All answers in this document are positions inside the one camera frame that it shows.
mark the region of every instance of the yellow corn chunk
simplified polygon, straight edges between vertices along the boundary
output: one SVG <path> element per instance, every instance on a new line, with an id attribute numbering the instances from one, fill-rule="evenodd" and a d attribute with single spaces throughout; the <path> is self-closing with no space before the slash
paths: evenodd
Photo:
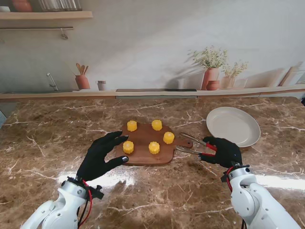
<path id="1" fill-rule="evenodd" d="M 153 120 L 153 122 L 152 122 L 152 128 L 153 128 L 154 130 L 157 130 L 157 131 L 161 130 L 161 129 L 162 129 L 162 122 L 161 122 L 160 120 L 158 120 L 158 119 Z"/>
<path id="2" fill-rule="evenodd" d="M 131 154 L 133 152 L 133 142 L 131 142 L 131 141 L 124 142 L 123 151 L 126 154 Z"/>
<path id="3" fill-rule="evenodd" d="M 148 148 L 151 154 L 157 154 L 160 152 L 160 145 L 157 142 L 150 142 Z"/>
<path id="4" fill-rule="evenodd" d="M 175 135 L 172 132 L 165 132 L 165 134 L 163 136 L 163 141 L 166 144 L 171 144 L 171 143 L 173 143 L 174 138 L 175 138 Z"/>
<path id="5" fill-rule="evenodd" d="M 131 120 L 127 123 L 127 130 L 132 132 L 132 131 L 135 131 L 137 128 L 138 127 L 137 127 L 137 122 L 136 121 Z"/>

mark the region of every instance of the ceramic plate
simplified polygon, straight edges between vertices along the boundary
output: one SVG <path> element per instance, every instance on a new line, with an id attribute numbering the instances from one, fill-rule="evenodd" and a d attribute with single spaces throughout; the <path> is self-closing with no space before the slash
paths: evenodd
<path id="1" fill-rule="evenodd" d="M 214 137 L 225 138 L 239 147 L 251 146 L 261 136 L 257 121 L 246 112 L 233 107 L 218 107 L 212 110 L 206 125 Z"/>

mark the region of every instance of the tongs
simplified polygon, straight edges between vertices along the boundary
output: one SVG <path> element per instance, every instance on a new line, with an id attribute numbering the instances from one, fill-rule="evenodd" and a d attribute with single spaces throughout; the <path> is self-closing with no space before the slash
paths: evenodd
<path id="1" fill-rule="evenodd" d="M 184 137 L 187 137 L 187 138 L 189 138 L 189 139 L 191 139 L 195 142 L 198 142 L 199 144 L 204 145 L 205 147 L 208 147 L 215 152 L 217 151 L 217 148 L 215 146 L 213 146 L 209 143 L 206 143 L 202 140 L 198 140 L 197 138 L 195 138 L 194 136 L 192 136 L 190 134 L 181 132 L 180 135 L 182 135 Z M 191 150 L 191 149 L 188 149 L 188 148 L 183 147 L 183 146 L 176 146 L 176 149 L 178 149 L 178 150 L 180 150 L 181 152 L 184 152 L 184 153 L 195 154 L 195 155 L 199 155 L 199 156 L 215 156 L 214 154 L 206 154 L 206 153 L 198 152 L 198 151 Z"/>

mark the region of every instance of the wooden shelf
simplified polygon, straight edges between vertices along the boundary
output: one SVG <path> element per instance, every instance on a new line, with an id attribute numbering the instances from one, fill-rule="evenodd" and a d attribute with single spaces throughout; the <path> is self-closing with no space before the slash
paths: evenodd
<path id="1" fill-rule="evenodd" d="M 19 102 L 31 99 L 101 99 L 101 98 L 116 98 L 118 96 L 215 96 L 215 97 L 240 97 L 261 94 L 279 94 L 291 92 L 305 92 L 304 84 L 296 84 L 293 86 L 282 87 L 261 87 L 261 88 L 244 88 L 240 90 L 216 90 L 216 91 L 197 91 L 197 92 L 116 92 L 112 91 L 92 91 L 80 90 L 78 92 L 57 92 L 45 94 L 0 94 L 1 102 Z"/>
<path id="2" fill-rule="evenodd" d="M 2 12 L 0 20 L 61 20 L 93 18 L 91 11 L 18 13 Z"/>

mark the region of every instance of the cutting board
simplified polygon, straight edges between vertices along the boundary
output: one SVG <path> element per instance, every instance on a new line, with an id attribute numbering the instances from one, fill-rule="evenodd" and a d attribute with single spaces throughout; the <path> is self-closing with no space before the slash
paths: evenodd
<path id="1" fill-rule="evenodd" d="M 122 127 L 123 134 L 129 135 L 128 141 L 132 141 L 134 150 L 131 154 L 126 154 L 123 151 L 123 144 L 116 149 L 116 157 L 128 156 L 129 161 L 124 165 L 129 166 L 160 166 L 171 162 L 173 159 L 173 151 L 175 146 L 184 146 L 191 148 L 193 143 L 187 138 L 179 138 L 171 128 L 163 125 L 162 130 L 155 131 L 151 124 L 137 123 L 138 129 L 130 132 L 127 130 L 127 123 Z M 166 144 L 163 141 L 165 132 L 172 132 L 175 134 L 175 139 L 172 144 Z M 160 145 L 160 152 L 158 154 L 151 154 L 148 149 L 150 142 L 157 142 Z"/>

